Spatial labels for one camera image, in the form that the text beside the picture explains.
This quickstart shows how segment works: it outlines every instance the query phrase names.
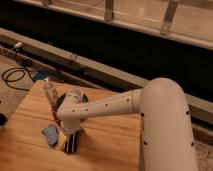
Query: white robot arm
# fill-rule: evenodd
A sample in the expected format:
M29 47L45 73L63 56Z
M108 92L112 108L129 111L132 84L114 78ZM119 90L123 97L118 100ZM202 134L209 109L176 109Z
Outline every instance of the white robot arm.
M68 135L89 117L141 114L145 171L198 171L190 113L185 94L172 80L158 78L143 89L89 103L81 92L68 93L57 112Z

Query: wooden table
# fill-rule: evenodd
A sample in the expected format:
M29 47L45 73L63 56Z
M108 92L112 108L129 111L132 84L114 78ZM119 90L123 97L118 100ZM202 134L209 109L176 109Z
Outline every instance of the wooden table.
M71 85L58 84L59 94ZM103 90L80 87L90 101L113 95ZM82 123L78 152L67 155L61 143L47 145L41 130L54 123L42 89L34 84L9 122L0 132L1 171L135 171L139 169L139 115L87 119Z

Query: black wall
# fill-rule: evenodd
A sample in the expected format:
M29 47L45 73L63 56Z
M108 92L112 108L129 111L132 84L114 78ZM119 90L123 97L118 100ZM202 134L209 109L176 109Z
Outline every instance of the black wall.
M0 27L213 101L213 51L7 0Z

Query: wire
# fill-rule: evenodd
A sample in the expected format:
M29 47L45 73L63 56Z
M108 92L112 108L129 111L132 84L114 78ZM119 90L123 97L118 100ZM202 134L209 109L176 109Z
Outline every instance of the wire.
M22 90L22 91L29 91L29 89L14 87L9 84L9 83L17 82L17 81L21 80L22 78L24 78L24 76L26 75L26 72L28 73L29 77L32 78L29 71L23 67L11 68L11 69L4 71L4 73L2 74L2 80L10 88L13 88L16 90ZM22 73L22 75L16 79L10 79L10 77L15 73Z
M7 56L7 55L9 55L10 53L13 53L13 50L16 49L16 47L13 47L13 48L11 48L10 50L8 50L6 53L4 53L4 51L3 51L3 46L2 46L2 45L0 45L0 48L1 48L1 55L3 55L3 56Z
M17 59L17 55L18 55L18 52L16 51L15 52L15 60L16 62L18 63L18 59ZM13 82L17 82L17 81L20 81L22 78L25 77L26 73L28 74L28 76L30 77L30 79L34 82L32 76L31 76L31 72L34 72L34 71L30 71L27 66L29 66L29 62L32 63L31 60L23 60L22 61L22 66L23 67L16 67L16 68L11 68L11 69L8 69L6 71L4 71L4 73L2 74L2 80L5 82L5 84L10 87L10 88L13 88L13 89L16 89L16 90L22 90L22 91L29 91L29 89L25 89L25 88L19 88L19 87L14 87L12 85L10 85L9 83L13 83ZM16 79L10 79L10 77L15 74L15 73L22 73L22 75Z

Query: window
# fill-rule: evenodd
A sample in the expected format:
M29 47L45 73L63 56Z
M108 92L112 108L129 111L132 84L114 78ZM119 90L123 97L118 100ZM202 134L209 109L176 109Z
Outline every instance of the window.
M170 0L16 0L83 17L107 21L105 3L113 2L113 24L160 35ZM180 0L167 38L213 49L213 1Z

